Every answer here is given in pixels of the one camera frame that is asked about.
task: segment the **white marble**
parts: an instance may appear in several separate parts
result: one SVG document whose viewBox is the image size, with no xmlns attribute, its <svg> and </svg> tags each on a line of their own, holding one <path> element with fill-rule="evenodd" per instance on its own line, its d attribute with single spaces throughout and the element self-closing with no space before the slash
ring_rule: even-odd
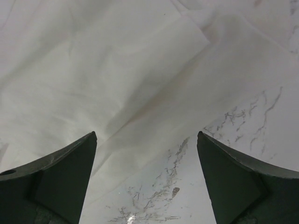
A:
<svg viewBox="0 0 299 224">
<path fill-rule="evenodd" d="M 299 2 L 290 51 L 299 51 Z M 203 131 L 241 152 L 299 171 L 299 78 L 259 94 Z M 216 224 L 201 171 L 196 135 L 162 154 L 121 186 L 87 207 L 102 224 Z"/>
</svg>

